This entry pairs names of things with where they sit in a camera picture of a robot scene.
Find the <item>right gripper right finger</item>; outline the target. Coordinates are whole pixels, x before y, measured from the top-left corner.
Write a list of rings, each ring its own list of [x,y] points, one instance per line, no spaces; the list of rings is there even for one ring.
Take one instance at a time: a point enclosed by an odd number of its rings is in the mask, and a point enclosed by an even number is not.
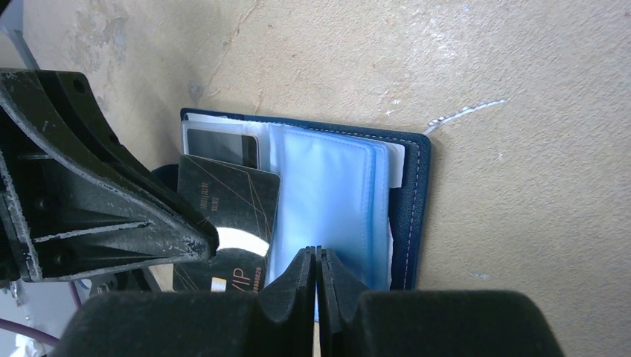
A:
[[[562,356],[543,313],[507,290],[376,291],[316,249],[323,356]]]

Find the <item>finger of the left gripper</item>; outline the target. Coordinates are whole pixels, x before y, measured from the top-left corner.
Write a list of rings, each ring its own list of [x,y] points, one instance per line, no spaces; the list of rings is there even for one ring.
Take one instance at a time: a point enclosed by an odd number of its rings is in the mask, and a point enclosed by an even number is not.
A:
[[[211,259],[216,228],[118,140],[79,72],[1,70],[1,280]]]

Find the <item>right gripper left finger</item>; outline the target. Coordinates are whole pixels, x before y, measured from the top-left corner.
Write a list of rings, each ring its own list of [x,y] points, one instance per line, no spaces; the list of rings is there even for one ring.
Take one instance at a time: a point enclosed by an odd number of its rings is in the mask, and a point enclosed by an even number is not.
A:
[[[55,356],[310,356],[316,250],[259,293],[111,292],[88,300]]]

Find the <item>black VIP credit card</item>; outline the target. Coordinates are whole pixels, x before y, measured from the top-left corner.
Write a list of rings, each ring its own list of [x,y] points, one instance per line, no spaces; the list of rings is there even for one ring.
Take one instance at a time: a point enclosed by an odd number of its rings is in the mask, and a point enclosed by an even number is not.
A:
[[[182,155],[177,193],[214,226],[219,247],[214,257],[175,264],[176,291],[258,293],[266,282],[278,207],[280,177],[250,167]]]

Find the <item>blue card holder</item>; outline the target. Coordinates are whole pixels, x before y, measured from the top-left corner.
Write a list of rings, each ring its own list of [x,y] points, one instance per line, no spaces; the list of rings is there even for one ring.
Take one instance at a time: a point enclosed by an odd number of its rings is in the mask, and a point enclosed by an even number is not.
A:
[[[258,170],[280,177],[265,286],[300,249],[321,246],[371,289],[415,288],[429,186],[425,135],[197,109],[181,116],[184,144],[187,129],[254,136]],[[154,170],[176,192],[179,162]]]

